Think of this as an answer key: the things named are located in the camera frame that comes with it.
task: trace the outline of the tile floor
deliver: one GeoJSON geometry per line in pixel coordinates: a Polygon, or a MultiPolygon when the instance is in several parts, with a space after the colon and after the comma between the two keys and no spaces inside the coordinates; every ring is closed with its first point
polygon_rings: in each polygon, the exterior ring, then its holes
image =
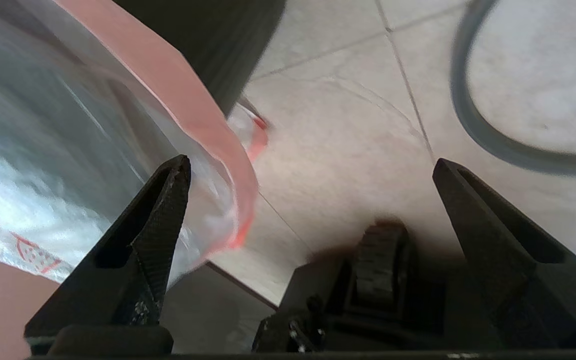
{"type": "MultiPolygon", "coordinates": [[[[576,177],[523,170],[459,125],[450,47],[465,0],[288,0],[245,94],[271,123],[246,246],[216,264],[271,301],[292,270],[402,219],[430,262],[461,259],[434,184],[438,158],[470,168],[576,253],[576,177]]],[[[471,59],[474,98],[515,139],[576,151],[576,1],[503,0],[471,59]]]]}

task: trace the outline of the clear plastic bag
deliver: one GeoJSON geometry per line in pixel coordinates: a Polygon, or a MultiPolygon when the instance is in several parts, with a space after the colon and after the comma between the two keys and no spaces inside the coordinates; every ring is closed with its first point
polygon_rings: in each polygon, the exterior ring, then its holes
{"type": "Polygon", "coordinates": [[[0,1],[0,261],[62,281],[23,251],[72,269],[179,153],[192,180],[171,281],[242,243],[246,151],[182,55],[113,2],[0,1]]]}

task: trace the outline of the tile grout line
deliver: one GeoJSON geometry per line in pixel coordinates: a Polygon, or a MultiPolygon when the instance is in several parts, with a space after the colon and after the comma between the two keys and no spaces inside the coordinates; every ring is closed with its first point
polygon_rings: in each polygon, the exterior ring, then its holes
{"type": "Polygon", "coordinates": [[[379,16],[381,17],[381,22],[383,23],[383,27],[386,29],[387,32],[391,33],[392,29],[388,25],[388,19],[386,18],[386,13],[383,11],[383,5],[381,4],[381,0],[374,0],[375,5],[377,5],[377,11],[379,12],[379,16]]]}
{"type": "Polygon", "coordinates": [[[265,73],[265,74],[263,74],[263,75],[259,75],[259,76],[256,76],[256,77],[251,77],[251,78],[248,80],[248,83],[255,82],[255,81],[259,80],[259,79],[263,79],[263,78],[266,78],[266,77],[268,77],[268,76],[281,73],[282,71],[289,70],[289,69],[291,69],[291,68],[296,68],[297,66],[303,65],[303,64],[305,64],[305,63],[307,63],[307,62],[310,62],[310,61],[312,61],[312,60],[319,59],[320,57],[321,57],[321,58],[322,58],[322,57],[325,57],[325,56],[327,56],[327,55],[336,53],[337,51],[341,51],[341,50],[347,49],[348,47],[351,48],[352,46],[359,45],[360,43],[363,43],[363,42],[365,42],[365,41],[374,39],[374,38],[376,38],[376,37],[378,37],[378,36],[380,36],[380,35],[386,35],[386,34],[388,34],[387,30],[380,30],[379,32],[375,32],[374,34],[368,35],[368,36],[366,36],[366,37],[363,37],[363,38],[361,38],[361,39],[358,39],[358,40],[356,40],[356,41],[353,41],[353,42],[351,42],[351,43],[349,43],[349,44],[347,43],[347,44],[345,44],[345,45],[343,45],[343,46],[338,46],[338,47],[336,47],[336,48],[332,48],[332,49],[327,50],[327,51],[324,51],[324,52],[322,52],[322,53],[320,53],[320,54],[318,54],[318,55],[309,57],[309,58],[307,58],[307,59],[299,60],[299,61],[297,61],[297,62],[294,63],[294,64],[286,65],[286,66],[284,66],[284,67],[282,67],[282,68],[278,68],[278,69],[276,69],[276,70],[272,70],[272,71],[270,71],[270,72],[268,72],[268,73],[265,73]]]}
{"type": "Polygon", "coordinates": [[[388,41],[389,41],[390,46],[392,47],[392,50],[394,52],[395,59],[397,60],[397,65],[398,65],[399,71],[401,73],[401,76],[404,80],[404,84],[406,85],[408,98],[410,99],[410,102],[412,103],[412,107],[414,109],[414,115],[416,116],[416,120],[418,121],[419,127],[421,128],[421,133],[423,135],[423,139],[425,140],[425,147],[428,150],[428,154],[430,155],[430,161],[434,162],[434,153],[432,152],[432,146],[430,146],[430,140],[428,139],[428,134],[425,132],[425,127],[423,127],[423,123],[421,122],[421,116],[419,115],[419,109],[416,106],[416,101],[414,101],[414,96],[412,94],[412,88],[410,87],[410,82],[408,81],[406,72],[404,71],[404,64],[402,63],[402,61],[399,57],[397,47],[395,46],[395,41],[392,37],[393,29],[391,29],[388,25],[388,18],[386,18],[386,13],[383,11],[383,6],[381,4],[381,0],[374,0],[374,2],[377,5],[377,10],[379,11],[379,16],[381,17],[381,22],[383,23],[383,27],[388,32],[388,41]]]}
{"type": "Polygon", "coordinates": [[[466,1],[466,2],[463,3],[463,4],[458,4],[458,5],[454,5],[454,6],[448,7],[447,9],[443,9],[443,10],[439,11],[438,13],[429,14],[429,15],[423,16],[423,17],[421,17],[421,18],[412,20],[411,22],[409,22],[409,23],[407,23],[407,24],[405,23],[405,24],[403,24],[403,25],[400,25],[400,26],[397,26],[397,27],[394,27],[394,28],[392,28],[392,27],[386,27],[386,29],[388,30],[389,33],[395,33],[395,32],[399,32],[399,31],[401,31],[401,30],[406,30],[406,29],[415,27],[416,25],[419,25],[420,23],[424,23],[424,22],[426,22],[426,21],[434,20],[435,18],[439,18],[439,17],[441,17],[441,16],[444,16],[444,15],[447,15],[447,14],[452,13],[452,12],[454,12],[454,11],[457,11],[457,10],[463,8],[463,7],[467,7],[469,4],[470,4],[470,2],[469,2],[469,1],[466,1]]]}
{"type": "Polygon", "coordinates": [[[295,237],[297,237],[297,239],[299,239],[299,241],[301,241],[302,244],[304,244],[304,246],[306,246],[306,248],[308,249],[308,251],[310,251],[309,255],[313,254],[312,248],[305,242],[303,241],[303,239],[297,234],[297,232],[292,228],[292,226],[290,226],[290,224],[285,221],[285,219],[283,218],[283,216],[281,216],[281,214],[279,214],[279,212],[274,208],[274,206],[268,201],[267,198],[265,198],[265,196],[263,196],[263,194],[261,193],[261,191],[258,191],[259,196],[265,201],[265,203],[267,203],[267,205],[269,205],[270,209],[272,209],[274,211],[274,214],[276,214],[279,219],[281,219],[281,221],[283,221],[284,224],[286,224],[286,226],[288,227],[288,229],[290,229],[290,231],[292,231],[292,233],[295,235],[295,237]]]}
{"type": "Polygon", "coordinates": [[[416,115],[416,120],[419,122],[419,127],[421,128],[421,133],[423,135],[423,139],[425,139],[425,146],[428,149],[428,155],[430,155],[430,161],[434,162],[434,152],[432,152],[432,146],[430,145],[430,139],[428,139],[428,134],[425,131],[425,127],[423,126],[423,122],[421,121],[421,114],[419,114],[419,107],[416,105],[416,101],[414,100],[414,95],[412,93],[412,87],[410,86],[410,82],[407,78],[406,71],[404,70],[404,64],[401,61],[401,57],[399,56],[397,46],[395,45],[395,39],[393,38],[391,33],[388,34],[388,40],[390,41],[390,45],[392,47],[393,52],[395,53],[395,59],[397,60],[397,64],[399,67],[399,71],[401,72],[401,76],[404,79],[404,84],[406,85],[408,97],[410,98],[410,102],[412,103],[412,107],[414,109],[414,114],[416,115]]]}

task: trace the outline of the gray rubber ring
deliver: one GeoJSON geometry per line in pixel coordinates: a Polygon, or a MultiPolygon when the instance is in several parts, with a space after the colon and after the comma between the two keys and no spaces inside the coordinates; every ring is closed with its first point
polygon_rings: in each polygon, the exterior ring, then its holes
{"type": "Polygon", "coordinates": [[[576,176],[576,153],[543,150],[515,141],[494,129],[474,105],[467,84],[468,59],[478,30],[496,0],[471,3],[455,37],[450,69],[452,104],[464,130],[484,150],[524,169],[576,176]]]}

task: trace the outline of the white floor tile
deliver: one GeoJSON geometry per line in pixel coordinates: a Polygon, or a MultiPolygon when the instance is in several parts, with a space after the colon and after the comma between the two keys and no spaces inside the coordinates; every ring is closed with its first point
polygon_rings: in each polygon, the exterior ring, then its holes
{"type": "Polygon", "coordinates": [[[499,131],[576,152],[576,1],[500,1],[473,48],[470,84],[499,131]]]}
{"type": "Polygon", "coordinates": [[[576,178],[511,166],[476,145],[452,109],[448,69],[462,11],[393,33],[436,157],[458,162],[576,253],[576,178]]]}
{"type": "Polygon", "coordinates": [[[261,192],[314,253],[353,246],[389,217],[422,250],[458,253],[385,35],[254,80],[246,96],[272,126],[255,164],[261,192]]]}
{"type": "Polygon", "coordinates": [[[256,216],[242,248],[216,253],[210,260],[278,304],[292,271],[307,263],[310,249],[259,196],[256,216]]]}
{"type": "Polygon", "coordinates": [[[465,0],[379,0],[391,29],[440,13],[465,0]]]}
{"type": "Polygon", "coordinates": [[[384,32],[372,0],[288,0],[253,77],[384,32]]]}

